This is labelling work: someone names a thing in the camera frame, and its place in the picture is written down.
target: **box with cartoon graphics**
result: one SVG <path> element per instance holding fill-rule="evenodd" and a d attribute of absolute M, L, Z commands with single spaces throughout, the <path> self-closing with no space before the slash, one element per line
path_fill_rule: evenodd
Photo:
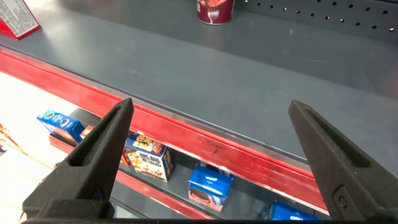
<path fill-rule="evenodd" d="M 124 145 L 136 172 L 168 181 L 173 165 L 170 148 L 141 134 L 132 133 Z"/>
<path fill-rule="evenodd" d="M 80 141 L 80 134 L 84 130 L 83 125 L 75 118 L 61 113 L 47 110 L 37 119 L 56 137 L 61 137 L 71 145 L 76 146 Z"/>

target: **red shelf edge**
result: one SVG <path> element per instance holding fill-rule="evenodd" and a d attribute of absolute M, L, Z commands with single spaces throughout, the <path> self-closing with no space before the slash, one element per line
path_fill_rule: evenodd
<path fill-rule="evenodd" d="M 50 139 L 50 144 L 57 149 L 66 152 L 67 154 L 71 153 L 73 150 L 73 146 L 53 137 L 49 136 Z M 125 185 L 126 187 L 129 187 L 132 190 L 135 190 L 136 192 L 139 192 L 142 195 L 145 195 L 146 197 L 151 198 L 152 200 L 155 200 L 156 202 L 169 207 L 169 209 L 172 209 L 176 211 L 177 213 L 180 213 L 181 215 L 184 215 L 188 218 L 191 219 L 213 219 L 212 217 L 204 214 L 203 212 L 200 212 L 196 210 L 193 207 L 188 206 L 187 204 L 178 201 L 177 199 L 168 196 L 146 184 L 143 182 L 131 177 L 130 175 L 125 174 L 122 171 L 118 171 L 116 174 L 116 181 L 119 183 Z"/>
<path fill-rule="evenodd" d="M 99 117 L 120 96 L 89 86 L 57 67 L 0 47 L 0 71 L 76 104 Z M 237 142 L 222 138 L 141 105 L 134 105 L 131 131 L 142 132 L 176 150 L 216 164 L 266 189 L 326 213 L 313 175 Z"/>

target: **small box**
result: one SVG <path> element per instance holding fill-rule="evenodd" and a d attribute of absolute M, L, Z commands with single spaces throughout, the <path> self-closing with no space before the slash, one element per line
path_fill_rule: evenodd
<path fill-rule="evenodd" d="M 91 125 L 87 126 L 80 134 L 81 139 L 84 139 L 88 135 L 88 133 L 90 133 L 90 131 L 92 131 L 93 129 L 94 129 L 94 127 L 92 127 Z M 127 156 L 126 150 L 124 150 L 124 149 L 122 152 L 122 156 L 120 158 L 120 163 L 125 166 L 131 165 L 130 159 Z"/>
<path fill-rule="evenodd" d="M 197 166 L 188 181 L 189 198 L 220 212 L 231 184 L 232 177 Z"/>
<path fill-rule="evenodd" d="M 72 145 L 77 145 L 81 141 L 80 133 L 84 130 L 83 125 L 75 118 L 65 116 L 61 113 L 48 110 L 37 119 L 51 132 L 51 134 L 61 137 Z"/>
<path fill-rule="evenodd" d="M 88 133 L 90 133 L 90 131 L 93 130 L 94 127 L 92 127 L 91 125 L 87 126 L 81 133 L 80 133 L 80 137 L 82 139 L 84 139 Z"/>
<path fill-rule="evenodd" d="M 124 149 L 136 172 L 168 181 L 172 172 L 170 148 L 143 135 L 132 133 Z"/>
<path fill-rule="evenodd" d="M 203 166 L 203 167 L 206 167 L 207 169 L 211 169 L 213 171 L 219 172 L 220 174 L 223 174 L 223 175 L 225 175 L 227 177 L 234 177 L 230 172 L 225 171 L 225 170 L 220 169 L 220 168 L 217 168 L 217 167 L 212 166 L 210 164 L 207 164 L 206 162 L 200 161 L 200 165 Z"/>
<path fill-rule="evenodd" d="M 275 201 L 265 208 L 259 218 L 261 220 L 297 220 L 297 221 L 320 221 L 314 215 L 290 207 L 282 202 Z"/>
<path fill-rule="evenodd" d="M 0 35 L 19 40 L 40 28 L 24 0 L 1 0 L 0 6 Z"/>

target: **blue box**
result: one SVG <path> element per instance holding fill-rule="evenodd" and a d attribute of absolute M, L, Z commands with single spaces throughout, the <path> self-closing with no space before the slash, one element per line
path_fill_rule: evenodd
<path fill-rule="evenodd" d="M 319 221 L 316 216 L 290 207 L 282 202 L 275 201 L 265 208 L 259 218 L 261 220 L 298 220 L 298 221 Z"/>
<path fill-rule="evenodd" d="M 51 132 L 51 134 L 63 138 L 72 145 L 81 141 L 80 133 L 84 130 L 83 125 L 75 118 L 65 116 L 61 113 L 47 110 L 37 119 Z"/>
<path fill-rule="evenodd" d="M 197 166 L 188 181 L 189 198 L 220 212 L 232 179 L 206 167 Z"/>
<path fill-rule="evenodd" d="M 124 150 L 136 172 L 166 182 L 169 180 L 173 169 L 169 147 L 132 133 L 127 137 Z"/>
<path fill-rule="evenodd" d="M 220 169 L 220 168 L 217 168 L 217 167 L 215 167 L 213 165 L 210 165 L 210 164 L 208 164 L 206 162 L 200 161 L 200 165 L 203 166 L 203 167 L 206 167 L 207 169 L 211 169 L 213 171 L 219 172 L 220 174 L 223 174 L 223 175 L 225 175 L 227 177 L 232 177 L 232 178 L 234 177 L 234 175 L 232 175 L 230 172 L 225 171 L 225 170 Z"/>

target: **logo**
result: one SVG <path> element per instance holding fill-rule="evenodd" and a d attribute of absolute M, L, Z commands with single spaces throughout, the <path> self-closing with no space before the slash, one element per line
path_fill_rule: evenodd
<path fill-rule="evenodd" d="M 206 177 L 207 180 L 217 181 L 217 177 Z"/>
<path fill-rule="evenodd" d="M 293 215 L 290 217 L 290 220 L 300 220 L 303 221 L 304 219 L 300 218 L 300 217 L 294 217 Z"/>

